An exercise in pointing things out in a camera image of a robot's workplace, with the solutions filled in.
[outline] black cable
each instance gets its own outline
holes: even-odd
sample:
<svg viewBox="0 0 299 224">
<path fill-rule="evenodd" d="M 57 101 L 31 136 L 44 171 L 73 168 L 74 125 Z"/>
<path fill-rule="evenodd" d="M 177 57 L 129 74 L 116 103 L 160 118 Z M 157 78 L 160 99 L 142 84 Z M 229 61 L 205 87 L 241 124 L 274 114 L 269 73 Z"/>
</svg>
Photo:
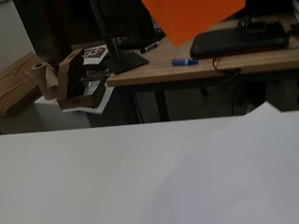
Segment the black cable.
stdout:
<svg viewBox="0 0 299 224">
<path fill-rule="evenodd" d="M 237 91 L 237 83 L 235 84 L 235 90 L 234 90 L 234 95 L 233 95 L 233 100 L 232 100 L 232 116 L 235 113 L 235 97 L 236 97 L 236 91 Z"/>
<path fill-rule="evenodd" d="M 216 58 L 213 59 L 213 67 L 214 69 L 219 72 L 219 73 L 223 73 L 224 75 L 235 75 L 237 73 L 240 73 L 241 69 L 240 68 L 233 68 L 233 69 L 219 69 L 215 62 L 217 61 Z"/>
<path fill-rule="evenodd" d="M 141 111 L 140 111 L 140 108 L 139 108 L 139 104 L 138 104 L 138 101 L 137 101 L 136 94 L 134 93 L 133 96 L 134 96 L 135 105 L 136 105 L 136 108 L 137 108 L 138 115 L 139 115 L 142 123 L 144 123 L 144 120 L 143 120 L 143 117 L 142 117 L 142 114 L 141 114 Z"/>
<path fill-rule="evenodd" d="M 241 75 L 241 69 L 240 68 L 233 68 L 233 69 L 219 69 L 217 68 L 215 62 L 216 62 L 216 58 L 213 59 L 213 67 L 215 69 L 215 71 L 223 73 L 224 75 L 228 75 L 229 77 L 227 79 L 225 79 L 221 85 L 227 83 L 230 80 L 233 80 L 234 78 L 238 78 Z M 237 86 L 238 84 L 235 83 L 235 90 L 233 93 L 233 99 L 232 99 L 232 116 L 234 115 L 235 112 L 235 97 L 236 97 L 236 91 L 237 91 Z"/>
</svg>

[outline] white sheet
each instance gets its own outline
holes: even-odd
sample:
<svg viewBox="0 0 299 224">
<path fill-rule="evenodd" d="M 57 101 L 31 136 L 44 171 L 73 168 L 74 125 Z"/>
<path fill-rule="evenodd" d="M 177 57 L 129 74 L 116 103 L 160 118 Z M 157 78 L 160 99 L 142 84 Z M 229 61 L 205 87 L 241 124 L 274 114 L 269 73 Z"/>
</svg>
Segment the white sheet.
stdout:
<svg viewBox="0 0 299 224">
<path fill-rule="evenodd" d="M 156 190 L 139 224 L 299 223 L 298 127 L 265 104 L 214 133 Z"/>
</svg>

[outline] computer monitor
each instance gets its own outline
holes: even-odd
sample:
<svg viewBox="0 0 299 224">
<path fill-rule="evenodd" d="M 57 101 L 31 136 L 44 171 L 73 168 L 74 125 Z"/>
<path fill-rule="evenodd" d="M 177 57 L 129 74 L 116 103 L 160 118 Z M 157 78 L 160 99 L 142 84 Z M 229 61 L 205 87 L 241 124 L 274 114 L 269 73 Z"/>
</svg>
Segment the computer monitor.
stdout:
<svg viewBox="0 0 299 224">
<path fill-rule="evenodd" d="M 143 49 L 165 36 L 154 29 L 141 0 L 99 0 L 99 6 L 104 17 L 117 22 L 126 35 L 120 49 Z"/>
<path fill-rule="evenodd" d="M 292 0 L 247 0 L 246 6 L 235 13 L 240 19 L 245 16 L 261 17 L 293 12 Z"/>
</svg>

